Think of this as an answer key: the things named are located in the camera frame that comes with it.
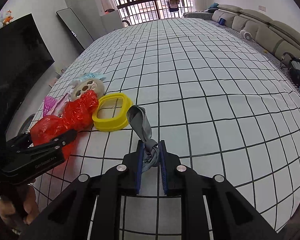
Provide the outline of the person's left hand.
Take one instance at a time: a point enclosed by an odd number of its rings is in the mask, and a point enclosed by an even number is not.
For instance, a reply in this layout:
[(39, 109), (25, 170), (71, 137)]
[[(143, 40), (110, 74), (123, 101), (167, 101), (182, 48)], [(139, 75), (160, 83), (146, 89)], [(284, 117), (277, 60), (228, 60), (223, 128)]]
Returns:
[(13, 187), (0, 195), (0, 217), (13, 231), (21, 234), (39, 215), (36, 193), (30, 184)]

